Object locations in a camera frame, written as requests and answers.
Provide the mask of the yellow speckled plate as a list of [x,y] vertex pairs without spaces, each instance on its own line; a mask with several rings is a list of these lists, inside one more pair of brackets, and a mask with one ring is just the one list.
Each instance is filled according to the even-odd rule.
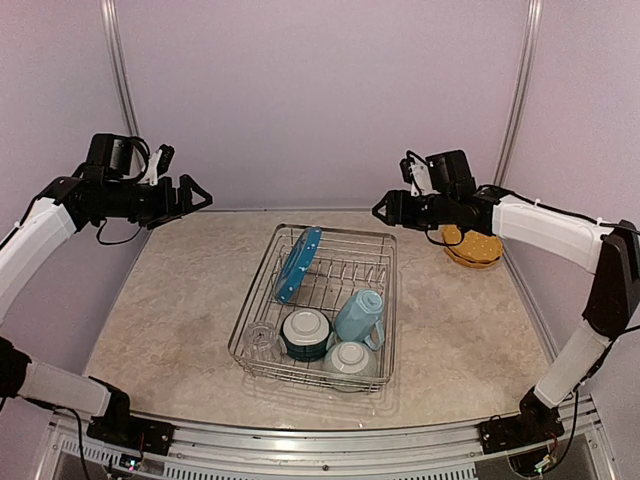
[[472,268],[472,269],[488,269],[491,268],[495,265],[497,265],[500,260],[501,257],[497,257],[496,259],[490,260],[490,261],[475,261],[475,260],[468,260],[465,259],[464,257],[458,255],[454,250],[452,250],[449,247],[444,247],[443,248],[444,252],[446,253],[446,255],[455,263],[462,265],[464,267],[467,268]]
[[441,229],[445,247],[454,250],[458,255],[468,260],[490,261],[501,257],[504,248],[501,240],[495,236],[487,236],[474,231],[462,235],[454,225],[446,225]]

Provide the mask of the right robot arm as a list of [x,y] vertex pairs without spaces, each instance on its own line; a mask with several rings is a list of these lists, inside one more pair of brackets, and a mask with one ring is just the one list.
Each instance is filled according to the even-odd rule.
[[577,395],[633,329],[639,307],[638,228],[563,210],[496,184],[480,185],[462,150],[430,156],[407,151],[399,167],[405,188],[387,191],[372,208],[384,224],[425,236],[454,226],[462,237],[477,233],[525,245],[578,271],[588,290],[574,331],[521,398],[516,414],[479,426],[487,450],[560,437],[560,405]]

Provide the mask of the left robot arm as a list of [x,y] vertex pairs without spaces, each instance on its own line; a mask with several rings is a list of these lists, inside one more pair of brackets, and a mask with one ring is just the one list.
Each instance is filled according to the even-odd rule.
[[[191,176],[167,175],[175,150],[151,151],[136,136],[98,133],[86,160],[70,176],[54,179],[30,202],[22,219],[1,242],[1,311],[7,313],[39,268],[87,225],[111,218],[153,230],[213,204],[213,196]],[[121,445],[140,434],[137,418],[118,403],[126,394],[97,380],[37,361],[1,341],[1,396],[21,397],[54,409],[99,419]]]

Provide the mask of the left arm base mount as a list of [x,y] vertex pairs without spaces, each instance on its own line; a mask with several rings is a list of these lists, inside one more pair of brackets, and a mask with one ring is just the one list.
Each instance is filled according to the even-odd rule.
[[167,456],[176,427],[168,422],[132,415],[127,397],[113,397],[100,417],[92,417],[89,438],[115,446]]

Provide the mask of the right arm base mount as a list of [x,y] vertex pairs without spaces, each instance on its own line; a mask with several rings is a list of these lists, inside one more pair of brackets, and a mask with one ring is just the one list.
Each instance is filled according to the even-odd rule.
[[558,439],[565,433],[556,410],[542,422],[530,415],[494,415],[477,425],[484,454],[518,449],[537,443]]

